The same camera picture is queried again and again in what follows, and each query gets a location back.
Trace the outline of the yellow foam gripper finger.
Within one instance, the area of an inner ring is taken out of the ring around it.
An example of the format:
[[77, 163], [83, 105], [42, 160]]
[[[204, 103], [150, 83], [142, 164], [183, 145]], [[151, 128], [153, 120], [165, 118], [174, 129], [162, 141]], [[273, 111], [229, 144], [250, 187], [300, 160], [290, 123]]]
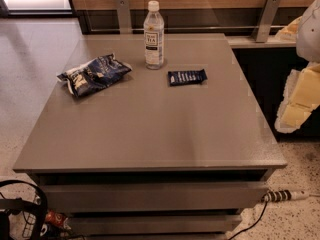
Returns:
[[280, 133], [298, 130], [320, 106], [320, 64], [309, 63], [302, 71], [292, 69], [287, 77], [275, 129]]
[[282, 41], [295, 42], [301, 19], [302, 17], [298, 17], [290, 22], [287, 26], [283, 27], [276, 33], [275, 38]]

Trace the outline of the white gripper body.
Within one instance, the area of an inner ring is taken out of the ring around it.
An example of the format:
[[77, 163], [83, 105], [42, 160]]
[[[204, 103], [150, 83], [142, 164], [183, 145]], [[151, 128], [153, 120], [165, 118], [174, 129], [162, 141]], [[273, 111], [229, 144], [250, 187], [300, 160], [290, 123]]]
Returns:
[[309, 62], [320, 62], [320, 0], [303, 13], [296, 37], [297, 55]]

